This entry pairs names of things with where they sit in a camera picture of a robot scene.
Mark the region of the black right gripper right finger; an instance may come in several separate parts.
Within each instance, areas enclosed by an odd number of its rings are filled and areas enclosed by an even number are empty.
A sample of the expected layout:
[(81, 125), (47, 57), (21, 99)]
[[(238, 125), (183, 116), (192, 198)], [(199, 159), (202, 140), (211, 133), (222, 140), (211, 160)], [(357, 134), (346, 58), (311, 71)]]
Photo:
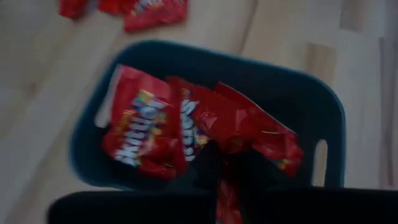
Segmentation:
[(254, 149), (228, 160), (250, 224), (398, 224), (398, 191), (305, 185)]

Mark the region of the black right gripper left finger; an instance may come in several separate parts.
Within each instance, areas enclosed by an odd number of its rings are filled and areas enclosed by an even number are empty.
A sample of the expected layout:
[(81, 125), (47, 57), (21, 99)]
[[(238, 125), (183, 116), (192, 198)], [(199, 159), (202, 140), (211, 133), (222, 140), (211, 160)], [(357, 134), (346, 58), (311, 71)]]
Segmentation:
[(68, 194), (51, 204), (46, 224), (216, 224), (222, 166), (212, 140), (165, 189)]

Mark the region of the red Skittles candy pack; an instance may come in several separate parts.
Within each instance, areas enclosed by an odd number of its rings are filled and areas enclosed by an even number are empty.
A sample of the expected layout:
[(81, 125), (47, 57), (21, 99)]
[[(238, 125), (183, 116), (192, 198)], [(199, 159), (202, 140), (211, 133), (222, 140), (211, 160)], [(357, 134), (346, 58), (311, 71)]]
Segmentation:
[(264, 158), (252, 140), (258, 130), (252, 117), (218, 92), (168, 77), (180, 107), (179, 143), (186, 169), (173, 180), (173, 190), (207, 192), (210, 217), (222, 224), (243, 224), (249, 180)]
[(271, 160), (280, 170), (291, 177), (295, 176), (303, 160), (303, 151), (298, 145), (297, 134), (229, 85), (219, 82), (215, 86), (215, 91), (236, 100), (254, 118), (260, 133), (252, 143), (252, 147)]
[(187, 168), (179, 134), (178, 97), (170, 85), (126, 65), (118, 80), (103, 149), (139, 174), (172, 180)]
[(189, 0), (131, 0), (125, 5), (123, 28), (136, 32), (182, 22), (187, 18)]

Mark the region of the dark blue plastic bin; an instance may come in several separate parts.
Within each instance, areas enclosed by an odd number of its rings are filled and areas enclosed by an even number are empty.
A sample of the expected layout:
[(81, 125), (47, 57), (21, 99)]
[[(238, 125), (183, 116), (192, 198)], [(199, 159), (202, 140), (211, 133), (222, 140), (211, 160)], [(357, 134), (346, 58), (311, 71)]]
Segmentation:
[(166, 185), (164, 180), (139, 175), (102, 150), (106, 130), (95, 125), (95, 117), (119, 64), (159, 79), (173, 75), (208, 88), (217, 82), (231, 86), (297, 133), (304, 153), (296, 175), (299, 181), (311, 182), (315, 148), (325, 140), (325, 186), (344, 185), (345, 111), (328, 85), (300, 71), (166, 40), (142, 40), (125, 47), (96, 85), (70, 140), (70, 165), (83, 182), (123, 190), (158, 190)]

